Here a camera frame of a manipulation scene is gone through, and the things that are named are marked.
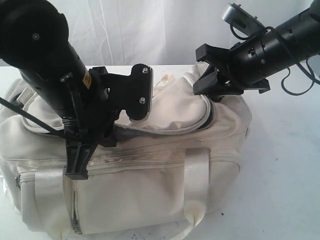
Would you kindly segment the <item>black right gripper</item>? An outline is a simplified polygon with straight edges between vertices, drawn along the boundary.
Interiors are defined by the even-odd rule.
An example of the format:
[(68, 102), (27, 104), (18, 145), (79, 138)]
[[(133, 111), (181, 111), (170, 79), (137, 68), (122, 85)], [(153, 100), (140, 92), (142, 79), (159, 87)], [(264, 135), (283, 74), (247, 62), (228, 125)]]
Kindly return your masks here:
[(230, 49), (201, 45), (195, 51), (196, 60), (205, 63), (195, 65), (199, 78), (193, 84), (193, 93), (207, 95), (212, 91), (212, 100), (220, 102), (224, 96), (240, 96), (246, 90), (268, 92), (270, 49), (270, 43), (261, 39), (238, 42)]

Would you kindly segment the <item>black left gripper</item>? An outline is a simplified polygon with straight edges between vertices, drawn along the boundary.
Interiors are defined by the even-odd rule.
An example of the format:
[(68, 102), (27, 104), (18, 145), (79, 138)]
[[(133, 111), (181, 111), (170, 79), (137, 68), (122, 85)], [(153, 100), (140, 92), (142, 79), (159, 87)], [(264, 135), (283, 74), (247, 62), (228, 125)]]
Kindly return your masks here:
[(79, 76), (68, 72), (60, 78), (72, 106), (62, 116), (67, 136), (65, 175), (70, 179), (88, 179), (87, 165), (98, 145), (117, 145), (113, 128), (120, 110), (113, 103), (110, 78), (104, 66), (85, 69)]

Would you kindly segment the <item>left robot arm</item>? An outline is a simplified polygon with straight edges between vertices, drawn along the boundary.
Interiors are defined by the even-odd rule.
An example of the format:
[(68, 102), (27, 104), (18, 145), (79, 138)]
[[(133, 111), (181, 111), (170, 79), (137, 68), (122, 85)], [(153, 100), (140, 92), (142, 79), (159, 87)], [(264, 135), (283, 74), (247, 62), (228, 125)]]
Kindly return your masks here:
[(26, 83), (62, 119), (66, 175), (88, 178), (87, 164), (113, 125), (108, 92), (69, 43), (64, 14), (47, 0), (0, 3), (0, 57), (19, 69)]

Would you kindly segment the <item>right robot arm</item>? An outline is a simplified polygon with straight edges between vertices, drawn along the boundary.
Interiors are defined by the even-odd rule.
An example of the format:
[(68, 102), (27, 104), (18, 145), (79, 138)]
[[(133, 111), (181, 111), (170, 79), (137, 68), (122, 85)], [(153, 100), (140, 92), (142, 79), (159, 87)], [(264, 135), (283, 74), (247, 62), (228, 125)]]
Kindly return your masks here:
[(222, 19), (240, 41), (230, 49), (201, 45), (196, 49), (196, 60), (208, 63), (208, 68), (193, 84), (195, 95), (205, 95), (215, 102), (223, 96), (239, 96), (247, 90), (260, 94), (270, 90), (268, 77), (297, 65), (311, 80), (319, 84), (310, 67), (302, 61), (320, 53), (320, 2), (273, 28), (264, 26), (239, 4), (228, 4)]

